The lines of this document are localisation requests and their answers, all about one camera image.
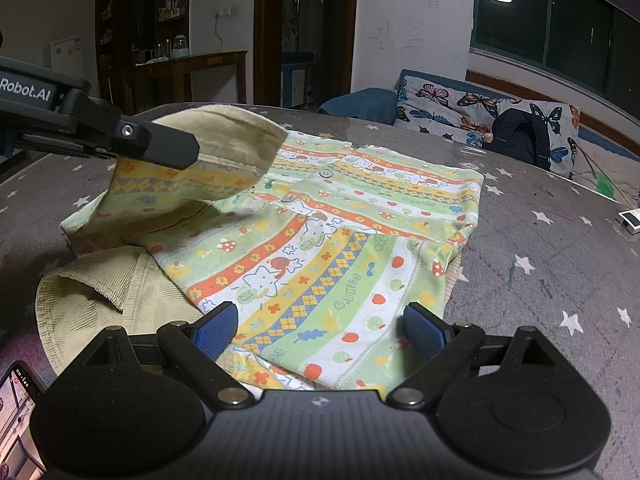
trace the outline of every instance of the wooden door frame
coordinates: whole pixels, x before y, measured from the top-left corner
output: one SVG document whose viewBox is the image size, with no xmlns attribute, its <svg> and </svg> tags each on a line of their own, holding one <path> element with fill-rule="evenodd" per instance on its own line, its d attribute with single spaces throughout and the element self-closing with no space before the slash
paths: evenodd
<svg viewBox="0 0 640 480">
<path fill-rule="evenodd" d="M 357 0 L 347 0 L 344 66 L 340 92 L 351 92 L 353 45 Z M 282 38 L 282 0 L 255 0 L 254 3 L 254 104 L 280 106 L 280 41 Z"/>
</svg>

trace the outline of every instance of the silver bolt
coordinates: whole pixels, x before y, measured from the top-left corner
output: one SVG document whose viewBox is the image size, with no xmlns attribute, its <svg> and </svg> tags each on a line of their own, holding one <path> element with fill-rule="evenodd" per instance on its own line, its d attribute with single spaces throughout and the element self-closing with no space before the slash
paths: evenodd
<svg viewBox="0 0 640 480">
<path fill-rule="evenodd" d="M 225 404 L 241 404 L 249 398 L 249 392 L 242 388 L 225 388 L 218 392 L 218 399 Z"/>
<path fill-rule="evenodd" d="M 393 392 L 393 396 L 395 402 L 406 406 L 415 406 L 424 399 L 422 392 L 415 388 L 400 388 Z"/>
</svg>

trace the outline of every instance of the dark doorway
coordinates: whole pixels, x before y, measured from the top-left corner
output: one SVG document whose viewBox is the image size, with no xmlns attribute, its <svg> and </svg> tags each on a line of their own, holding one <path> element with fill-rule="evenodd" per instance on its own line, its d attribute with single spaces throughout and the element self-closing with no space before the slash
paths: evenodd
<svg viewBox="0 0 640 480">
<path fill-rule="evenodd" d="M 255 104 L 316 110 L 351 91 L 356 0 L 255 0 Z"/>
</svg>

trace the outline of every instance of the sofa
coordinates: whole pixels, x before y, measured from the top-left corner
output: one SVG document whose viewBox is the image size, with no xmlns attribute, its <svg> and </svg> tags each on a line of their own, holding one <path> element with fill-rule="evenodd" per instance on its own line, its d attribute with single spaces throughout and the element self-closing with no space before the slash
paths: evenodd
<svg viewBox="0 0 640 480">
<path fill-rule="evenodd" d="M 467 81 L 402 70 L 397 91 L 367 88 L 331 99 L 318 111 L 482 147 L 492 138 L 493 120 L 507 108 L 547 122 L 553 173 L 638 207 L 640 157 L 580 124 L 580 111 L 569 104 L 521 100 Z"/>
</svg>

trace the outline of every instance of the sofa armrest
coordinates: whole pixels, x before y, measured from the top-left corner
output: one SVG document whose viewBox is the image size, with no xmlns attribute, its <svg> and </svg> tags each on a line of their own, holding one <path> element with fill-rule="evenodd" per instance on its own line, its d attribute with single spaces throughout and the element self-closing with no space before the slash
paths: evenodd
<svg viewBox="0 0 640 480">
<path fill-rule="evenodd" d="M 382 88 L 365 88 L 353 94 L 329 99 L 318 109 L 320 113 L 354 117 L 375 123 L 393 124 L 398 94 Z"/>
</svg>

